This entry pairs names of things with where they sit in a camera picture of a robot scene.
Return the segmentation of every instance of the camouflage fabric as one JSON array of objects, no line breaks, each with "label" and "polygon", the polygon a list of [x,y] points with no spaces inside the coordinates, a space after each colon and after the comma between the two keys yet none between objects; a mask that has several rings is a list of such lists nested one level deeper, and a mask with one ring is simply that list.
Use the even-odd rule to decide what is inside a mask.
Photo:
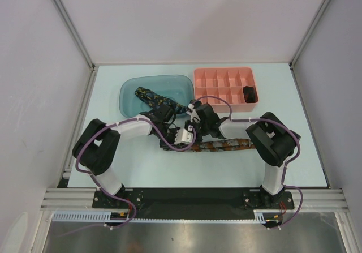
[{"label": "camouflage fabric", "polygon": [[176,114],[185,113],[186,107],[178,104],[176,101],[160,96],[156,94],[155,92],[151,91],[150,89],[146,89],[143,87],[138,87],[135,91],[135,95],[142,100],[143,102],[147,103],[153,110],[157,110],[159,106],[163,103],[167,106],[174,109]]},{"label": "camouflage fabric", "polygon": [[205,143],[195,144],[184,152],[220,152],[255,149],[255,146],[249,139],[230,139],[220,141],[208,141]]}]

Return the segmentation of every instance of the pink divided container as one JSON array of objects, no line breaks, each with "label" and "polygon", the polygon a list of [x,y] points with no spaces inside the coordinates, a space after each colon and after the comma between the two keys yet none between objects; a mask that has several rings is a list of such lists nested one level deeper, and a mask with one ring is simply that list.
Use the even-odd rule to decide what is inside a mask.
[{"label": "pink divided container", "polygon": [[[249,67],[198,68],[193,73],[195,99],[201,96],[217,96],[230,103],[234,112],[251,112],[258,103],[257,89],[253,70]],[[246,103],[243,87],[254,87],[255,103]],[[220,100],[203,98],[202,103],[209,103],[215,112],[229,112],[229,107]]]}]

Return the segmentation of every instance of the purple cable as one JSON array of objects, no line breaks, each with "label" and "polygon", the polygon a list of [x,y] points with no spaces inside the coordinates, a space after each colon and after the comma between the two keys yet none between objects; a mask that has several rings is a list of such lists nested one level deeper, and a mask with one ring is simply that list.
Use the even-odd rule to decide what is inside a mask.
[{"label": "purple cable", "polygon": [[284,169],[283,169],[283,175],[282,175],[282,184],[283,184],[284,188],[286,188],[286,189],[296,189],[296,190],[299,191],[299,193],[300,193],[300,204],[299,204],[298,209],[296,210],[296,212],[292,215],[292,217],[291,217],[288,221],[286,221],[284,224],[282,224],[282,225],[280,225],[280,226],[283,226],[283,225],[288,224],[290,221],[292,221],[292,220],[298,215],[298,213],[299,213],[299,211],[300,211],[300,209],[301,209],[301,205],[302,205],[302,203],[303,203],[303,193],[302,193],[302,191],[301,191],[300,188],[295,187],[295,186],[286,186],[286,185],[284,185],[285,175],[286,175],[286,172],[287,172],[286,166],[287,166],[289,163],[291,163],[292,161],[294,161],[296,158],[298,158],[299,155],[300,155],[300,144],[299,144],[299,141],[298,141],[297,137],[296,137],[296,136],[294,135],[294,133],[293,133],[291,130],[289,130],[286,126],[284,126],[284,125],[282,125],[282,124],[280,124],[280,123],[278,123],[278,122],[276,122],[276,121],[274,121],[274,120],[269,120],[269,119],[265,119],[265,118],[235,119],[235,120],[233,120],[233,119],[231,118],[231,115],[232,115],[231,105],[230,105],[227,101],[225,101],[224,99],[221,99],[220,97],[217,97],[217,96],[201,96],[201,97],[199,97],[197,100],[195,100],[195,101],[193,102],[193,104],[194,104],[196,101],[199,101],[199,100],[201,100],[201,99],[203,99],[203,98],[207,98],[207,97],[211,97],[211,98],[214,98],[214,99],[219,99],[220,101],[224,102],[224,103],[229,107],[229,109],[230,109],[229,119],[230,119],[232,122],[267,122],[267,123],[271,123],[271,124],[274,124],[274,125],[276,125],[276,126],[278,126],[278,127],[281,127],[282,129],[284,129],[284,130],[293,138],[293,140],[295,141],[295,144],[296,144],[296,147],[297,147],[297,153],[296,153],[296,155],[295,155],[293,158],[291,158],[290,160],[286,161],[286,163],[285,163],[285,166],[284,166]]},{"label": "purple cable", "polygon": [[[77,159],[75,161],[75,169],[81,173],[84,173],[84,174],[89,174],[91,179],[93,180],[93,182],[100,188],[100,190],[107,196],[111,197],[111,198],[114,198],[116,200],[120,200],[120,201],[123,201],[129,205],[131,205],[133,207],[133,215],[131,216],[131,218],[129,218],[127,221],[125,221],[124,223],[118,225],[118,226],[113,226],[113,229],[117,229],[117,228],[121,228],[122,226],[125,226],[127,225],[130,221],[132,221],[135,217],[136,217],[136,214],[137,214],[137,209],[136,209],[136,206],[134,205],[134,203],[130,202],[129,200],[127,199],[124,199],[124,198],[119,198],[117,196],[114,196],[112,194],[110,194],[109,192],[107,192],[105,189],[102,188],[102,186],[100,185],[99,181],[97,180],[97,178],[92,174],[91,171],[87,171],[87,170],[82,170],[79,168],[79,163],[80,163],[80,158],[82,157],[83,153],[85,152],[85,150],[89,147],[89,145],[98,137],[100,136],[104,131],[110,129],[110,128],[113,128],[113,127],[116,127],[116,126],[119,126],[119,125],[122,125],[122,124],[125,124],[125,123],[128,123],[128,122],[133,122],[133,121],[144,121],[144,122],[147,122],[149,123],[153,128],[154,130],[157,132],[157,134],[160,136],[160,138],[165,142],[165,144],[171,148],[172,150],[175,150],[175,151],[185,151],[187,150],[188,148],[192,147],[193,144],[195,143],[195,140],[196,140],[196,131],[193,127],[191,127],[192,129],[192,132],[193,132],[193,139],[192,139],[192,142],[191,144],[189,144],[188,146],[184,147],[184,148],[175,148],[173,147],[166,139],[165,137],[163,136],[163,134],[160,132],[160,130],[156,127],[156,125],[154,123],[152,123],[150,120],[148,119],[145,119],[145,118],[131,118],[131,119],[127,119],[127,120],[123,120],[123,121],[120,121],[118,123],[114,123],[114,124],[111,124],[111,125],[108,125],[108,126],[105,126],[104,128],[102,128],[101,130],[99,130],[97,133],[95,133],[87,142],[86,144],[82,147],[82,149],[80,150],[78,156],[77,156]],[[59,237],[62,237],[62,236],[66,236],[66,235],[69,235],[69,234],[72,234],[72,233],[76,233],[80,230],[84,230],[84,229],[87,229],[87,228],[91,228],[91,227],[94,227],[94,226],[103,226],[101,224],[93,224],[93,225],[88,225],[88,226],[84,226],[82,228],[79,228],[79,229],[76,229],[76,230],[72,230],[72,231],[69,231],[67,233],[64,233],[62,235],[59,235]]]}]

